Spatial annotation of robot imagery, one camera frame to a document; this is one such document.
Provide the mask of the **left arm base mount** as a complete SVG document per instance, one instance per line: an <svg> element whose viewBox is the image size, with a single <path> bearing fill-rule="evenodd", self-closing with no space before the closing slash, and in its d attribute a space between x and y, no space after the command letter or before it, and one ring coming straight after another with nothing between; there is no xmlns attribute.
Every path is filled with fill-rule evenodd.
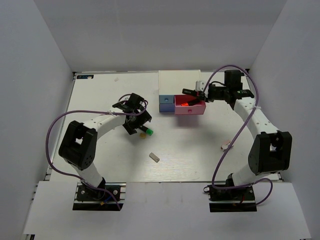
<svg viewBox="0 0 320 240"><path fill-rule="evenodd" d="M105 189L99 191L78 183L73 201L73 211L118 212L125 203L126 184L106 183Z"/></svg>

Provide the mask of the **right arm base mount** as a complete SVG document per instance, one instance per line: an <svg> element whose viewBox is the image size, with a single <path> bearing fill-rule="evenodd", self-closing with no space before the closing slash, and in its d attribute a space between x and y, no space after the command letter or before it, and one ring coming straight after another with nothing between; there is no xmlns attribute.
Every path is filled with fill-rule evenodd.
<svg viewBox="0 0 320 240"><path fill-rule="evenodd" d="M211 184L203 188L208 194L209 211L211 213L256 212L256 198L253 187L238 189L216 189Z"/></svg>

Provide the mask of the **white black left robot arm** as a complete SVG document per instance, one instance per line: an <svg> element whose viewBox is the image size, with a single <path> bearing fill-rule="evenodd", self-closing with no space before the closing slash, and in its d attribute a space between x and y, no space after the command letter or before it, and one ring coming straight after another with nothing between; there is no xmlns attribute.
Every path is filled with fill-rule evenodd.
<svg viewBox="0 0 320 240"><path fill-rule="evenodd" d="M124 127L129 135L136 134L138 129L149 132L144 126L152 120L147 105L147 100L131 93L127 100L120 99L109 111L99 112L93 119L69 123L58 154L76 170L94 199L99 200L106 193L106 181L93 163L98 140L117 127Z"/></svg>

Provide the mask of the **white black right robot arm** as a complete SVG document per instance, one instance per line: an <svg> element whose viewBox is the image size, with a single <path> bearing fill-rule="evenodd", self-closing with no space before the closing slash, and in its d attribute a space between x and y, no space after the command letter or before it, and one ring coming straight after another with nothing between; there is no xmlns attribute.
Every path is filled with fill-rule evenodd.
<svg viewBox="0 0 320 240"><path fill-rule="evenodd" d="M244 188L258 183L263 177L285 171L290 166L292 135L281 131L265 116L258 105L258 92L243 88L242 75L245 70L226 70L224 83L217 86L213 81L197 81L192 96L211 103L224 101L243 120L242 129L248 128L253 144L247 163L231 173L226 181L226 195L236 200Z"/></svg>

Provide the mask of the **pink drawer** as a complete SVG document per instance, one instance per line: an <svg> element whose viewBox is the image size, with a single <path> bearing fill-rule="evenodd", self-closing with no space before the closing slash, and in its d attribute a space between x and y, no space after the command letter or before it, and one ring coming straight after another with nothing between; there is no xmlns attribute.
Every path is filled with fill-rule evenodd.
<svg viewBox="0 0 320 240"><path fill-rule="evenodd" d="M174 104L175 104L175 115L203 115L206 110L206 103L201 102L193 106L181 106L182 103L192 101L195 97L191 95L175 95Z"/></svg>

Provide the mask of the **black marker pen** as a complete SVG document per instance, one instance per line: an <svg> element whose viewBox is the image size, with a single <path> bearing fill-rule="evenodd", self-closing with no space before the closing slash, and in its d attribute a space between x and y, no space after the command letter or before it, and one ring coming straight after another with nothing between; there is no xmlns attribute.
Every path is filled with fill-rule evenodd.
<svg viewBox="0 0 320 240"><path fill-rule="evenodd" d="M193 96L193 97L197 97L199 95L199 92L196 91L196 90L191 90L191 89L186 89L186 88L183 88L182 89L182 93L184 95L189 95L189 96Z"/></svg>

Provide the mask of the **black orange highlighter marker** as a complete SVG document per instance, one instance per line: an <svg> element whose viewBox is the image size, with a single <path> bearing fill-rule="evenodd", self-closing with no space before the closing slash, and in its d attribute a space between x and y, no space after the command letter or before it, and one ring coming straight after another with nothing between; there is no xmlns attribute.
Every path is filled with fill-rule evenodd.
<svg viewBox="0 0 320 240"><path fill-rule="evenodd" d="M198 99L190 100L181 104L182 107L191 107L199 103Z"/></svg>

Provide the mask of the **yellow eraser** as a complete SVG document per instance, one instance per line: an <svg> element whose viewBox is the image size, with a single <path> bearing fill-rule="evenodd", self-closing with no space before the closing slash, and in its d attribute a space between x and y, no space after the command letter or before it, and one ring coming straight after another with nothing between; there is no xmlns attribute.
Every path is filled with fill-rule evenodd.
<svg viewBox="0 0 320 240"><path fill-rule="evenodd" d="M142 139L145 139L145 138L147 137L147 135L144 134L144 133L141 133L139 136L140 136L140 138L142 138Z"/></svg>

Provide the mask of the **black green highlighter marker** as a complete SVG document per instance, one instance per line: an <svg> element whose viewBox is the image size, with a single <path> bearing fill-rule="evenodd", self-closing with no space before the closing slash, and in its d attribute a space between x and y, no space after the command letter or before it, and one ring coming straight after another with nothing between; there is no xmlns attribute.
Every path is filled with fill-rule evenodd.
<svg viewBox="0 0 320 240"><path fill-rule="evenodd" d="M150 128L148 128L148 127L146 127L146 126L140 126L139 127L139 129L141 130L141 131L143 131L146 135L148 135L148 136L151 136L153 133L154 133L154 131L153 130L151 130Z"/></svg>

